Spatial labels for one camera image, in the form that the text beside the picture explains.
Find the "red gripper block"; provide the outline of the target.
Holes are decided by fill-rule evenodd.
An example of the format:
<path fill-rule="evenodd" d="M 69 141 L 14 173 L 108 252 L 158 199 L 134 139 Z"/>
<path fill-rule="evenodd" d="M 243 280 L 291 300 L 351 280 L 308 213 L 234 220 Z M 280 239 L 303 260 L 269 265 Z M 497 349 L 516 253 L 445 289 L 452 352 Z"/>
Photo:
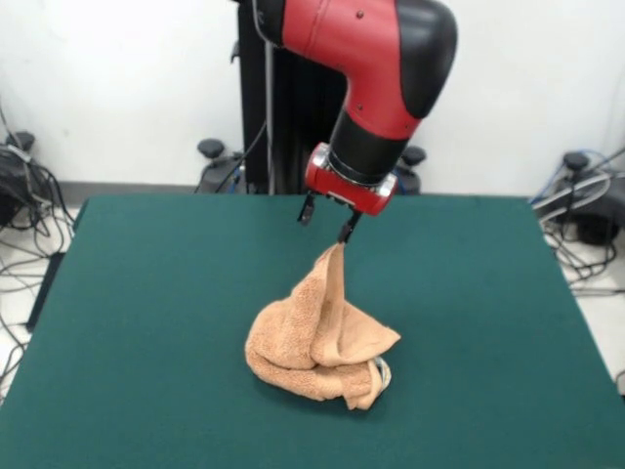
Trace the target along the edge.
<path fill-rule="evenodd" d="M 307 226 L 311 221 L 315 209 L 315 192 L 345 203 L 355 209 L 337 236 L 338 243 L 346 244 L 362 213 L 377 216 L 387 207 L 396 192 L 396 175 L 390 173 L 374 186 L 358 185 L 335 171 L 329 162 L 330 154 L 330 147 L 326 143 L 319 143 L 312 151 L 305 172 L 307 187 L 312 192 L 307 193 L 297 221 L 302 226 Z"/>

